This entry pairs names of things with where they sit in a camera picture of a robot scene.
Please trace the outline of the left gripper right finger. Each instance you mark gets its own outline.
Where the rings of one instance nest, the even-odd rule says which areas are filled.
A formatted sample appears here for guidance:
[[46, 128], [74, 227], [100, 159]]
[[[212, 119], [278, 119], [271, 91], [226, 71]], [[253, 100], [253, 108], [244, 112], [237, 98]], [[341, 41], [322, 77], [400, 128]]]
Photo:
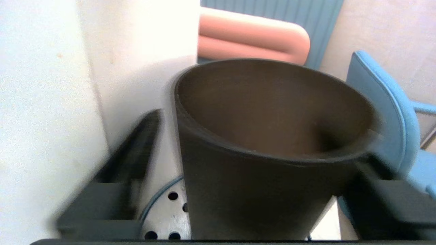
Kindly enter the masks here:
[[394, 177], [375, 157], [355, 161], [341, 208], [363, 240], [436, 240], [436, 197]]

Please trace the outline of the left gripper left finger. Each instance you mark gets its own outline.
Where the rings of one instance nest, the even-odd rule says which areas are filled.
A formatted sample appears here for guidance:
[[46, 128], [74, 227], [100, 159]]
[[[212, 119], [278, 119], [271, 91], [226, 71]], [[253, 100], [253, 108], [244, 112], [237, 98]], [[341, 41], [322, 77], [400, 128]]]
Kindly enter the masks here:
[[63, 239], [138, 239], [142, 225], [135, 203], [161, 124], [162, 110], [142, 116], [96, 175], [56, 221]]

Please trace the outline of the black plastic cup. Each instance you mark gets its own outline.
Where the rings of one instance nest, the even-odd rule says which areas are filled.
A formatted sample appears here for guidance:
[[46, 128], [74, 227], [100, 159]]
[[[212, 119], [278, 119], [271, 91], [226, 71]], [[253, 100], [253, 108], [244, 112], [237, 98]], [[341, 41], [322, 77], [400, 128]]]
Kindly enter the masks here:
[[380, 128], [345, 82], [274, 60], [195, 65], [173, 99], [196, 240], [304, 239]]

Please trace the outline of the round perforated drip tray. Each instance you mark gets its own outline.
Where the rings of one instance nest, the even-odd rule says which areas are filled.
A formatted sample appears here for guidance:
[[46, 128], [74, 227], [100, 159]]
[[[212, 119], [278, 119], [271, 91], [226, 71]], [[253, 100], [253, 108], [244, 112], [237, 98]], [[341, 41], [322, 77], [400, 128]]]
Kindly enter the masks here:
[[145, 240], [191, 240], [183, 176], [169, 181], [152, 196], [140, 221]]

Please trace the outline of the light blue chair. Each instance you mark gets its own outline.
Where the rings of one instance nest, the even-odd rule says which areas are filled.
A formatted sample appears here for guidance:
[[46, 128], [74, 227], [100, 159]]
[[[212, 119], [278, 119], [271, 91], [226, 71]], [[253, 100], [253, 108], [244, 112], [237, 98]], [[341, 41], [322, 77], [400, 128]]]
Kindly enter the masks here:
[[383, 119], [372, 155], [393, 176], [418, 191], [401, 193], [388, 204], [405, 207], [408, 221], [436, 222], [436, 153], [420, 148], [417, 118], [418, 113], [436, 117], [436, 106], [409, 100], [395, 79], [365, 51], [352, 54], [346, 82], [365, 95]]

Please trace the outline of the dark tea beverage dispenser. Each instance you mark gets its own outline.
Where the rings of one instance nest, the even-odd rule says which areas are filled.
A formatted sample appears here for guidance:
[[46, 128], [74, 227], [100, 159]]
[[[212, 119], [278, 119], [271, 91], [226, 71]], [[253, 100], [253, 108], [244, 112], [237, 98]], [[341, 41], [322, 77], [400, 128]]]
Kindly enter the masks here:
[[163, 110], [140, 205], [181, 174], [171, 79], [200, 0], [0, 0], [0, 245], [54, 221], [144, 113]]

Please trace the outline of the teal upholstered booth bench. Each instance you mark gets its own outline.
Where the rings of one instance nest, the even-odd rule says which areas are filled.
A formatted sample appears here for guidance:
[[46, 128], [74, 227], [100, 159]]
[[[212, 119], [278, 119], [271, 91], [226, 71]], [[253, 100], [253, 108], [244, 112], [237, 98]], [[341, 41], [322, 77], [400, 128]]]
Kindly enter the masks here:
[[295, 23], [306, 30], [305, 66], [319, 69], [344, 0], [201, 0], [202, 7]]

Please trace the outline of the pink cylindrical back bolster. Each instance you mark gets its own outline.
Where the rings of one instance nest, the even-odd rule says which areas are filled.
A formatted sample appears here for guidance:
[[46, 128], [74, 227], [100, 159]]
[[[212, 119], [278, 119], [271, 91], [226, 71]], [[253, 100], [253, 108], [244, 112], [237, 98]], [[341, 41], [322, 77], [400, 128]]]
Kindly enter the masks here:
[[295, 23], [201, 8], [198, 36], [201, 58], [259, 58], [304, 65], [309, 51], [309, 35]]

